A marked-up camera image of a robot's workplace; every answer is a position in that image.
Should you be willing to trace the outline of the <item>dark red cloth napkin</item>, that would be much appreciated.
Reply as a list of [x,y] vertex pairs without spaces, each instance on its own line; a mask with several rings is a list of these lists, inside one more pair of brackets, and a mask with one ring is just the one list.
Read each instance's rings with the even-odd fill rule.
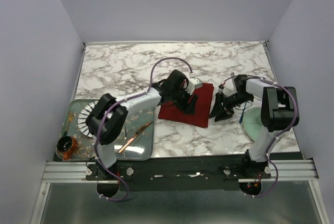
[[160,108],[158,119],[207,128],[213,90],[213,84],[203,83],[200,88],[194,91],[189,108],[186,111],[182,111],[172,102],[163,104]]

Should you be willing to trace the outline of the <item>blue handled fork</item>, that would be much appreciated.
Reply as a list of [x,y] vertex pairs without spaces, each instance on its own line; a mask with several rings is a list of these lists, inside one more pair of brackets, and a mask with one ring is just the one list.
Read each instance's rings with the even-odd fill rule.
[[247,103],[248,103],[248,102],[245,102],[244,107],[243,107],[243,109],[242,109],[241,117],[240,117],[240,119],[239,119],[239,123],[240,123],[240,124],[241,124],[242,121],[243,121],[243,117],[244,117],[244,113],[245,113],[245,110],[246,110],[246,107],[247,107]]

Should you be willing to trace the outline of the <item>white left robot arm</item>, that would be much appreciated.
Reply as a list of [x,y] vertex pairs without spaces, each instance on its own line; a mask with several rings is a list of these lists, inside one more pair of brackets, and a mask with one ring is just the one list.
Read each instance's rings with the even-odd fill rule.
[[118,138],[128,116],[141,110],[171,102],[182,113],[193,115],[198,96],[194,91],[202,86],[202,81],[190,73],[187,77],[179,70],[159,82],[151,82],[148,89],[127,96],[114,97],[104,94],[86,118],[89,133],[96,140],[98,174],[105,180],[116,172],[116,155],[113,142]]

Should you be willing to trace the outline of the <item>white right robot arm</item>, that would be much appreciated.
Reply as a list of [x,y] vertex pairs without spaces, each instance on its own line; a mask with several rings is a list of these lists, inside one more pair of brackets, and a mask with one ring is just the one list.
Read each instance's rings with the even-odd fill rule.
[[215,122],[230,119],[236,106],[253,102],[255,96],[261,98],[261,133],[236,166],[244,177],[252,178],[265,171],[270,153],[280,136],[299,123],[296,89],[257,76],[237,75],[230,79],[236,93],[226,96],[223,93],[224,84],[221,84],[209,117]]

